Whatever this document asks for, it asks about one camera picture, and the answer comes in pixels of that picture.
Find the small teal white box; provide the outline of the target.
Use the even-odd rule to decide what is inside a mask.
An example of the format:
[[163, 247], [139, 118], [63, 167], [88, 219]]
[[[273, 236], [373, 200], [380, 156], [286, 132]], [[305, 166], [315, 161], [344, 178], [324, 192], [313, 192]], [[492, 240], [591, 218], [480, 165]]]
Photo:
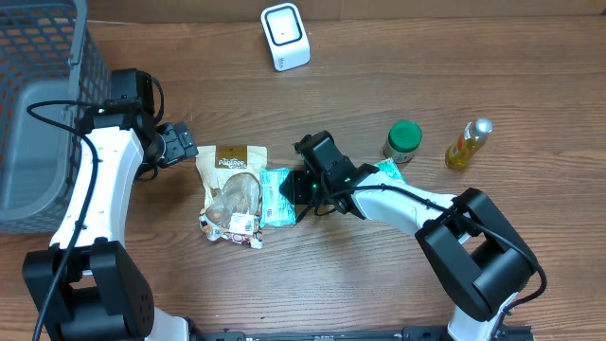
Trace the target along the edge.
[[377, 167], [380, 171], [385, 172], [390, 178], [403, 184], [406, 183], [398, 164], [391, 157], [377, 162], [375, 167]]

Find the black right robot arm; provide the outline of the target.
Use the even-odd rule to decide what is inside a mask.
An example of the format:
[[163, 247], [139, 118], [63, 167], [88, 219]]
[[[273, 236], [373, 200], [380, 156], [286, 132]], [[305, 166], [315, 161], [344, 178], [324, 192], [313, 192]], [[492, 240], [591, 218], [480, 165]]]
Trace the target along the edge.
[[304, 167], [279, 191], [301, 217], [329, 205], [362, 220], [391, 224], [414, 237], [455, 305], [445, 326], [407, 326], [397, 340], [531, 340], [511, 327], [510, 311], [540, 296], [546, 275], [536, 256], [490, 197], [476, 188], [432, 193], [391, 178], [378, 167], [353, 165], [327, 131], [294, 143]]

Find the green lid white jar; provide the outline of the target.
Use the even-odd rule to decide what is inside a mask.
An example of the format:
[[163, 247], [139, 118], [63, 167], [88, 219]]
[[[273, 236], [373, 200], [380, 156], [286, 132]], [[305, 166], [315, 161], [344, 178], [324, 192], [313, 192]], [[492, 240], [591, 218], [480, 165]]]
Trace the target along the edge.
[[383, 154], [397, 164], [409, 162], [422, 140], [420, 126], [409, 120], [396, 122], [390, 129], [383, 145]]

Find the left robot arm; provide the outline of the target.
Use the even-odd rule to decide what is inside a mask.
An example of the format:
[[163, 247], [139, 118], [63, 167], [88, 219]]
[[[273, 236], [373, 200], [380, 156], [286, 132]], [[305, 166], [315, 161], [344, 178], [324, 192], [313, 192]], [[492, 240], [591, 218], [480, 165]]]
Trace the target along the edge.
[[22, 269], [39, 312], [34, 339], [202, 339], [190, 319], [155, 306], [124, 246], [134, 181], [197, 153], [184, 123], [163, 122], [161, 90], [149, 73], [122, 69], [101, 104], [72, 101], [84, 111], [68, 130], [81, 146], [75, 187], [49, 247], [27, 253]]

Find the yellow liquid bottle silver cap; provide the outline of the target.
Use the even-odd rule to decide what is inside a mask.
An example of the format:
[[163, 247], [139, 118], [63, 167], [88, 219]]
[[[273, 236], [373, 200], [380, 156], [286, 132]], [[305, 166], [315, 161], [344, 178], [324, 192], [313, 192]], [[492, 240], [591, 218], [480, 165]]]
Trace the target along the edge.
[[454, 170], [463, 170], [474, 155], [486, 144], [492, 132], [490, 119], [481, 117], [469, 122], [456, 142], [445, 153], [445, 164]]

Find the teal tissue pack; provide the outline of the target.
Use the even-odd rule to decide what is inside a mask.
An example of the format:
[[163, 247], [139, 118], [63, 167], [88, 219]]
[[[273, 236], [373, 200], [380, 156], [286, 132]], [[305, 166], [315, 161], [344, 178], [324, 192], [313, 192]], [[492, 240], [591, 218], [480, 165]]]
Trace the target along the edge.
[[260, 172], [262, 228], [295, 224], [295, 206], [279, 191], [289, 173], [290, 170], [286, 168], [262, 169]]

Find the brown snack packet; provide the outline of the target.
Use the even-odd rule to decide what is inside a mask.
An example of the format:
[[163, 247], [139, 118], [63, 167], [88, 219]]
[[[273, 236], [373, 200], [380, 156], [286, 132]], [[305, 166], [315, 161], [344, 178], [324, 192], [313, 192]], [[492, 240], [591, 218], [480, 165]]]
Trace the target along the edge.
[[267, 149], [211, 145], [197, 151], [195, 166], [205, 190], [199, 223], [207, 239], [260, 249], [260, 171], [267, 165]]

